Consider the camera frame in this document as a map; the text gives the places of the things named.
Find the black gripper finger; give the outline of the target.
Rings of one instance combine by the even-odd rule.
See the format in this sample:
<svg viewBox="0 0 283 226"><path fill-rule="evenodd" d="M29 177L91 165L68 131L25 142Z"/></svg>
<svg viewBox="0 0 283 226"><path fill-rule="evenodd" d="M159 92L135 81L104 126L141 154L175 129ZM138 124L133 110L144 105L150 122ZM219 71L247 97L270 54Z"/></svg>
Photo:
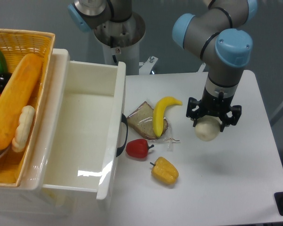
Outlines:
<svg viewBox="0 0 283 226"><path fill-rule="evenodd" d="M203 117L201 101L193 97L188 99L186 117L193 121L193 127L196 127L198 120Z"/></svg>
<svg viewBox="0 0 283 226"><path fill-rule="evenodd" d="M221 128L220 132L223 132L225 127L229 127L230 125L237 125L242 114L242 106L234 105L230 106L228 110L220 113L219 119L221 120Z"/></svg>

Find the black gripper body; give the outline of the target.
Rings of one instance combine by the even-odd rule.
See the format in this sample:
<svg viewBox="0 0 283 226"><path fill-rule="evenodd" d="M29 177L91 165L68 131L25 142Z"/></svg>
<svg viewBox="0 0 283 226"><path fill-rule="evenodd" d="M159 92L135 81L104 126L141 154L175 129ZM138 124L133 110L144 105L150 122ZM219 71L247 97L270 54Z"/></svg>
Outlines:
<svg viewBox="0 0 283 226"><path fill-rule="evenodd" d="M231 106L236 85L232 87L221 87L214 83L206 83L201 98L202 115L219 117Z"/></svg>

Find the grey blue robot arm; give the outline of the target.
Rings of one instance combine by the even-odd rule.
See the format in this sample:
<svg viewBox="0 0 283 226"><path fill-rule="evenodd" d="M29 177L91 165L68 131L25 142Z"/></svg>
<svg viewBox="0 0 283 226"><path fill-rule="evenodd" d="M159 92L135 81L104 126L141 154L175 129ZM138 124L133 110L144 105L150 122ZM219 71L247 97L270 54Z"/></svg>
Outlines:
<svg viewBox="0 0 283 226"><path fill-rule="evenodd" d="M194 124L206 115L219 118L221 128L237 124L241 106L231 102L253 47L239 28L257 9L255 0L210 0L202 16L184 14L175 22L174 42L209 66L202 98L188 100L186 115ZM128 75L138 74L145 22L130 0L75 0L68 12L81 31L94 33L106 64L124 62Z"/></svg>

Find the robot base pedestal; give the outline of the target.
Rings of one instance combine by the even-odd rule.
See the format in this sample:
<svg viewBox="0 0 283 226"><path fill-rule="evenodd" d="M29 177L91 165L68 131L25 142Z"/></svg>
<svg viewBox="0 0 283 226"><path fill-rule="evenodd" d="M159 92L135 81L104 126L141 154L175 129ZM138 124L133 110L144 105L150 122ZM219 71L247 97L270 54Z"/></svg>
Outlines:
<svg viewBox="0 0 283 226"><path fill-rule="evenodd" d="M140 63L140 42L145 35L143 18L133 12L124 22L107 21L93 30L95 38L102 45L105 63L126 64L126 75L138 75Z"/></svg>

